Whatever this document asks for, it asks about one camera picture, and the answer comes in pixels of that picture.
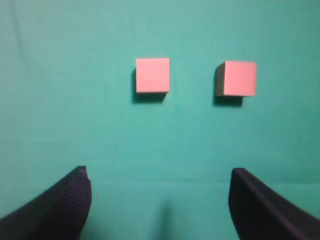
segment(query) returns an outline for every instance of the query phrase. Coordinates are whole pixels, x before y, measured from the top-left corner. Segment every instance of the green fabric background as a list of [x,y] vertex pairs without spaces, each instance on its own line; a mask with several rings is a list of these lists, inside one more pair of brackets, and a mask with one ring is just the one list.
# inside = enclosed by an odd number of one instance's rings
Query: green fabric background
[[[320,1],[0,0],[0,216],[77,165],[84,240],[236,240],[246,167],[320,216]],[[169,57],[162,103],[139,57]],[[213,102],[215,68],[258,64],[257,95]]]

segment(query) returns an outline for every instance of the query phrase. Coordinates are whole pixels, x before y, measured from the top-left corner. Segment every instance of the block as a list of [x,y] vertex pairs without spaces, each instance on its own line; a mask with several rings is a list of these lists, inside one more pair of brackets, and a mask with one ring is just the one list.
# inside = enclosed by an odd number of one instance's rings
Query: block
[[137,93],[168,93],[169,90],[169,58],[138,58],[136,60]]
[[254,96],[257,64],[248,61],[226,61],[216,69],[216,96]]

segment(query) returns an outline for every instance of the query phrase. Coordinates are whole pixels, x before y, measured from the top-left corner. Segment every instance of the teal surface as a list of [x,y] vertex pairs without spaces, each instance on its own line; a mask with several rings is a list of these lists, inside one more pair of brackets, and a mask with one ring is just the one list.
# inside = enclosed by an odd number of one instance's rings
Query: teal surface
[[[84,240],[236,240],[245,167],[320,217],[320,1],[0,0],[0,216],[77,165]],[[169,57],[162,103],[139,57]],[[215,68],[258,64],[257,96],[213,102]]]

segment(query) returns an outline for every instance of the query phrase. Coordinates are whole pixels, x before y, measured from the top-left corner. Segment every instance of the cube face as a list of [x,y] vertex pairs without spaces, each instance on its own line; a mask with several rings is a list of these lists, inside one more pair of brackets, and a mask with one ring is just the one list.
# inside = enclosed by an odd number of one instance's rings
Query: cube face
[[245,61],[226,61],[224,67],[223,95],[256,95],[257,64]]
[[136,60],[137,93],[168,93],[169,90],[169,58],[138,58]]

